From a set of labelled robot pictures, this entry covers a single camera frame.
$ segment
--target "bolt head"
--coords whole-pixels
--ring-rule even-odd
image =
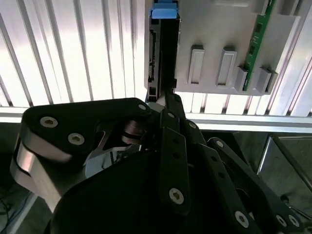
[[[193,122],[189,122],[189,125],[194,129],[197,127],[196,124],[194,124]]]
[[[59,123],[55,118],[45,116],[40,119],[40,124],[46,128],[55,128]]]
[[[219,141],[219,140],[216,141],[216,144],[217,144],[219,147],[221,147],[221,148],[223,148],[223,146],[224,146],[223,143],[222,143],[221,141]]]
[[[169,191],[169,197],[177,205],[181,205],[184,202],[184,196],[179,189],[172,188]]]
[[[79,133],[71,133],[68,136],[68,141],[73,145],[82,145],[84,143],[84,137]]]

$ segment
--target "dark floor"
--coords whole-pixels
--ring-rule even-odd
[[[234,136],[252,168],[257,169],[267,134],[240,132]],[[283,142],[306,173],[312,177],[312,139]],[[274,144],[270,148],[260,176],[278,196],[287,194],[293,206],[312,216],[311,192]],[[45,202],[39,198],[22,223],[18,234],[43,233],[50,216]]]

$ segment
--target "gray plastic panel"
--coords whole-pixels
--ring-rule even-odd
[[[272,89],[259,87],[261,67],[276,70],[295,20],[294,16],[281,15],[285,7],[283,0],[276,0],[246,92],[239,89],[241,83],[237,75],[239,66],[245,61],[257,17],[253,12],[254,4],[239,7],[219,5],[211,0],[185,0],[180,1],[179,6],[182,21],[175,73],[178,92],[253,96],[269,94],[263,90]],[[188,82],[194,45],[201,45],[205,51],[198,84]],[[225,48],[233,48],[236,58],[226,85],[218,86]]]

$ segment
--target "blue cable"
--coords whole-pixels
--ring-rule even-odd
[[[6,224],[5,224],[5,227],[4,227],[4,229],[2,229],[2,231],[0,232],[0,234],[4,234],[4,231],[6,231],[6,229],[7,229],[7,227],[12,223],[12,221],[17,217],[17,216],[19,216],[19,214],[22,212],[22,210],[24,209],[24,207],[25,207],[25,205],[26,205],[26,202],[27,202],[27,200],[28,200],[28,198],[29,198],[29,196],[30,196],[30,194],[31,193],[29,193],[28,195],[27,195],[27,197],[25,198],[25,200],[24,200],[24,202],[22,202],[21,204],[20,204],[20,209],[19,209],[19,211],[16,213],[16,210],[11,214],[11,216],[9,217],[9,219],[8,219],[8,221],[6,222]]]

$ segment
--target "silver metal part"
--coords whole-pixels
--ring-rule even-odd
[[[261,68],[259,81],[256,85],[256,90],[263,94],[270,94],[275,85],[277,73]]]
[[[197,128],[196,124],[194,124],[193,122],[190,122],[190,121],[189,121],[189,125],[190,125],[192,128]]]
[[[139,108],[142,109],[143,111],[146,110],[146,106],[142,105],[142,104],[139,104]]]
[[[223,148],[223,143],[221,142],[221,141],[216,141],[216,144],[219,146],[219,147],[221,147],[221,148]]]
[[[17,163],[24,171],[30,171],[31,167],[33,166],[35,157],[36,156],[32,152],[28,151],[22,143],[19,145]]]
[[[239,116],[186,113],[202,130],[312,133],[310,117]]]
[[[268,92],[264,93],[256,89],[261,79],[259,72],[262,66],[269,66],[274,71],[277,69],[295,18],[280,15],[280,3],[273,8],[251,82],[248,89],[243,91],[237,88],[241,83],[240,79],[236,79],[239,66],[245,62],[257,14],[265,12],[268,0],[255,0],[252,1],[255,5],[247,7],[230,7],[230,2],[224,2],[227,3],[225,5],[215,4],[213,0],[185,0],[179,3],[182,21],[175,69],[178,92],[262,96],[272,91],[267,89]],[[206,53],[200,78],[196,79],[198,83],[190,83],[189,74],[192,71],[186,64],[192,61],[192,47],[199,42],[204,45]],[[230,54],[224,52],[227,47],[235,51],[228,50]]]
[[[171,118],[174,118],[175,116],[174,116],[174,114],[172,114],[172,113],[168,113],[168,115],[171,117]]]
[[[192,49],[191,64],[188,79],[189,84],[199,84],[204,53],[205,53],[204,49]]]
[[[158,113],[160,113],[165,108],[163,105],[160,105],[159,103],[156,103],[156,102],[149,102],[148,106],[152,110],[157,111]]]
[[[284,155],[285,159],[290,163],[290,165],[297,172],[298,176],[302,179],[308,189],[312,192],[312,180],[308,176],[308,174],[302,169],[297,160],[292,156],[292,154],[288,151],[285,145],[278,139],[278,136],[273,135],[272,140],[279,148],[281,153]]]
[[[184,202],[184,196],[179,189],[170,189],[169,197],[175,204],[181,205]]]
[[[235,212],[235,218],[239,222],[239,224],[242,225],[244,228],[249,227],[249,221],[241,211]]]
[[[55,128],[59,123],[55,118],[46,116],[40,119],[40,124],[46,128]]]
[[[277,218],[277,220],[280,222],[280,224],[282,224],[284,227],[287,227],[286,221],[285,221],[281,216],[279,216],[279,215],[277,214],[277,215],[276,215],[276,218]]]
[[[141,137],[145,133],[145,127],[144,124],[138,121],[130,120],[126,123],[124,132],[130,135]],[[126,136],[122,135],[121,140],[126,144],[141,144],[141,140],[138,139],[137,137],[129,137],[128,135]]]
[[[49,162],[35,157],[29,171],[40,195],[53,212],[61,197],[74,185],[85,179],[84,168],[78,172],[64,172],[57,170]]]
[[[233,76],[233,68],[237,52],[232,49],[223,48],[219,71],[217,75],[217,86],[229,86]]]
[[[295,219],[295,217],[293,217],[292,215],[289,215],[288,218],[289,218],[289,220],[291,221],[291,223],[292,223],[293,225],[295,225],[295,226],[298,227],[298,228],[300,227],[300,224],[299,224],[298,220]]]
[[[23,144],[19,146],[17,162],[28,174],[21,171],[12,160],[10,172],[14,180],[41,196],[52,212],[65,192],[85,179],[83,168],[75,173],[60,171],[53,164],[29,152]]]
[[[32,191],[36,195],[41,196],[40,191],[36,187],[33,179],[28,174],[21,171],[14,160],[12,160],[10,164],[10,173],[17,184],[26,188],[29,191]]]
[[[269,149],[270,149],[270,145],[272,142],[272,137],[268,136],[267,141],[265,143],[264,149],[263,149],[263,153],[262,153],[262,157],[258,166],[258,170],[257,170],[257,175],[259,175],[261,173],[262,167],[264,165],[266,156],[268,155]]]
[[[73,145],[82,145],[84,143],[84,137],[79,133],[71,133],[68,136],[68,141]]]

